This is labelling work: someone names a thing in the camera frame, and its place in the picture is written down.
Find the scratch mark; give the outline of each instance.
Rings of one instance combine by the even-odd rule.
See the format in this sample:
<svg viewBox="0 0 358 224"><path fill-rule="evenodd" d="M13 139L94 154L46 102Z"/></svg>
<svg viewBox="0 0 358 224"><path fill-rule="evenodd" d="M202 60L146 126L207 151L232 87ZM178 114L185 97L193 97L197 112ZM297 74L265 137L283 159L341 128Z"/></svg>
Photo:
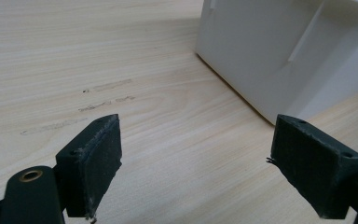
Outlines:
<svg viewBox="0 0 358 224"><path fill-rule="evenodd" d="M127 96L127 97L124 97L124 98L119 98L119 99L116 99L116 102L124 102L124 101L127 101L127 100L133 100L135 99L135 97L133 96Z"/></svg>
<svg viewBox="0 0 358 224"><path fill-rule="evenodd" d="M83 120L86 120L86 119L68 119L61 123L50 124L48 126L43 126L43 127L39 127L39 128L33 128L30 130L26 130L26 131L22 132L21 135L29 135L29 134L33 134L33 133L42 133L42 132L46 132L46 131L50 131L50 130L60 129L65 126L76 124Z"/></svg>
<svg viewBox="0 0 358 224"><path fill-rule="evenodd" d="M93 88L83 90L83 92L112 90L114 88L123 86L125 84L129 84L129 83L132 83L132 79L125 79L125 80L121 80L119 82L111 82L111 83L107 83L107 84L104 84L101 86L95 86Z"/></svg>
<svg viewBox="0 0 358 224"><path fill-rule="evenodd" d="M87 107L80 108L79 111L84 112L84 111L88 111L88 110L93 110L93 109L98 108L98 107L100 107L102 105L111 105L111 104L112 104L111 101L105 101L105 102L103 102L103 103L101 103L99 105L88 105Z"/></svg>

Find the white container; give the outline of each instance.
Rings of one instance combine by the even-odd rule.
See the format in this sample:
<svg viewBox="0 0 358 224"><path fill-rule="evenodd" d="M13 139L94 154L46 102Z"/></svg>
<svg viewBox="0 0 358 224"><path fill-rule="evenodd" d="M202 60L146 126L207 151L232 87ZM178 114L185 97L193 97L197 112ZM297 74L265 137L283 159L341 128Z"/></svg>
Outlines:
<svg viewBox="0 0 358 224"><path fill-rule="evenodd" d="M197 53L270 122L308 119L358 92L358 1L205 0Z"/></svg>

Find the wooden table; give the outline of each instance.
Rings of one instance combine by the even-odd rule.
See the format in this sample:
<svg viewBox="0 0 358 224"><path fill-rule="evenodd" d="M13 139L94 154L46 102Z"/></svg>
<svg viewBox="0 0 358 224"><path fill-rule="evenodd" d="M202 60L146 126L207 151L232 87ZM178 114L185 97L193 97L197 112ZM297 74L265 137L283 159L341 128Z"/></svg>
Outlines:
<svg viewBox="0 0 358 224"><path fill-rule="evenodd" d="M99 223L352 223L319 219L265 162L273 126L194 51L201 7L0 0L0 199L12 175L54 166L118 113L123 165ZM310 122L358 151L358 94Z"/></svg>

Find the light wood grain surface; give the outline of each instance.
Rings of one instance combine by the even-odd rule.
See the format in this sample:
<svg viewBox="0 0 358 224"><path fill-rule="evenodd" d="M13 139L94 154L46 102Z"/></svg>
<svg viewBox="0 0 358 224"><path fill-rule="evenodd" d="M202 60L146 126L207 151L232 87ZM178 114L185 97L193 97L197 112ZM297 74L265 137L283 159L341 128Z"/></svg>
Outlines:
<svg viewBox="0 0 358 224"><path fill-rule="evenodd" d="M123 165L98 223L352 223L352 210L319 219L265 162L273 126L194 52L201 7L0 0L0 199L12 175L54 166L118 113ZM358 94L310 122L358 151Z"/></svg>

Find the white box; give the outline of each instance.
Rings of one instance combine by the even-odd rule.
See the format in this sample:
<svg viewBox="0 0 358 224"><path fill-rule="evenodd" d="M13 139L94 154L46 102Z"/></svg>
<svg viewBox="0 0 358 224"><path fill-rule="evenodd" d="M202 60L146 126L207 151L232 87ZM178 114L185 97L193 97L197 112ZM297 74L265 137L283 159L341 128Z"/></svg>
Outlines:
<svg viewBox="0 0 358 224"><path fill-rule="evenodd" d="M308 119L358 92L358 0L205 0L196 51L270 122Z"/></svg>

